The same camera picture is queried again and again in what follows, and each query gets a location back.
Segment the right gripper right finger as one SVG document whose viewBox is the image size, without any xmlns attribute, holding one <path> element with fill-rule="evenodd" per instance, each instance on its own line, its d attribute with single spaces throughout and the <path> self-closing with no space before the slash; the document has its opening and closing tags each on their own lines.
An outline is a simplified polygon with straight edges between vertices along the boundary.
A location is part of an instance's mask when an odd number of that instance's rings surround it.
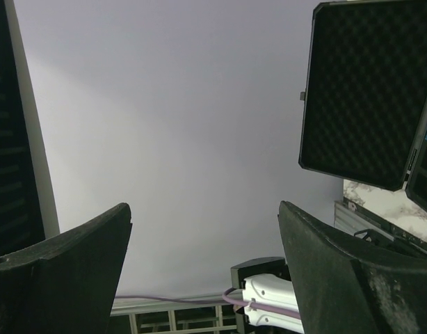
<svg viewBox="0 0 427 334">
<path fill-rule="evenodd" d="M 351 236 L 282 201 L 278 221 L 306 333 L 427 333 L 427 260 Z"/>
</svg>

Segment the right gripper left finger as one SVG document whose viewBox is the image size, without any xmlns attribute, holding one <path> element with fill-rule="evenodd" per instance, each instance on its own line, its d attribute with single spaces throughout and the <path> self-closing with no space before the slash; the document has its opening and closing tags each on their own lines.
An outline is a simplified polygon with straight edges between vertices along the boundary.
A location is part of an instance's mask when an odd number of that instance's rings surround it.
<svg viewBox="0 0 427 334">
<path fill-rule="evenodd" d="M 105 333 L 131 235 L 120 203 L 0 257 L 0 333 Z"/>
</svg>

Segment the black foam-lined poker case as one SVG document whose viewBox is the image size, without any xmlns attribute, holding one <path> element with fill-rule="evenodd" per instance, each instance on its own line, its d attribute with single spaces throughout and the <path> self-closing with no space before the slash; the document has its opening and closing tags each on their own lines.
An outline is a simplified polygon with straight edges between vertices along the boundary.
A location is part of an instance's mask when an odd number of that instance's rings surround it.
<svg viewBox="0 0 427 334">
<path fill-rule="evenodd" d="M 427 212 L 427 1 L 320 3 L 301 98 L 302 168 Z"/>
</svg>

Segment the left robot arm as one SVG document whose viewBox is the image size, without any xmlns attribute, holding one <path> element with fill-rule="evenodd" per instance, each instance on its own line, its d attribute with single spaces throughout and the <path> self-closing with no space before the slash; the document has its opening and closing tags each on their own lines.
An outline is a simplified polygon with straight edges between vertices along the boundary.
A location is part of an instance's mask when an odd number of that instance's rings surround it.
<svg viewBox="0 0 427 334">
<path fill-rule="evenodd" d="M 260 257 L 231 267 L 223 300 L 236 310 L 238 333 L 303 333 L 289 269 L 283 257 Z"/>
</svg>

